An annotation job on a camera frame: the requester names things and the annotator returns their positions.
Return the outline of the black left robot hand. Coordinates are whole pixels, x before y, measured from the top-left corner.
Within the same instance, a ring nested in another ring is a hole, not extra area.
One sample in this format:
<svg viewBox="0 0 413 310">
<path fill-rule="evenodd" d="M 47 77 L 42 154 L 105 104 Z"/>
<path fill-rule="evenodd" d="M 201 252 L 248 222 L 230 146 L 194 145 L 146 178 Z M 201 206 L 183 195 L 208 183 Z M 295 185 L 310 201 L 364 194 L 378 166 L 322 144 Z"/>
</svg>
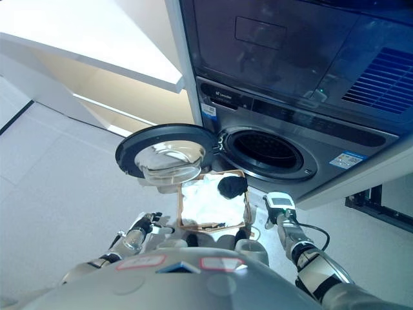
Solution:
<svg viewBox="0 0 413 310">
<path fill-rule="evenodd" d="M 162 212 L 143 213 L 142 218 L 149 220 L 149 231 L 152 234 L 173 234 L 175 229 L 160 222 Z"/>
</svg>

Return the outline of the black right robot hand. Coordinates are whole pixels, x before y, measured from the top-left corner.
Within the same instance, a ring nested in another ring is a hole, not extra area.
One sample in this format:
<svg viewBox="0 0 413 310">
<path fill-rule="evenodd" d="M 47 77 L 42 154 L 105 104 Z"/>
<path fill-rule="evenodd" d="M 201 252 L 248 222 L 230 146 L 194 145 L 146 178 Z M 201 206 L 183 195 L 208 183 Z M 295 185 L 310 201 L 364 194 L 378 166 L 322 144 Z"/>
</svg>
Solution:
<svg viewBox="0 0 413 310">
<path fill-rule="evenodd" d="M 284 192 L 270 192 L 263 196 L 263 201 L 267 208 L 268 218 L 265 229 L 271 229 L 277 223 L 280 214 L 288 219 L 296 219 L 296 207 L 292 197 Z"/>
</svg>

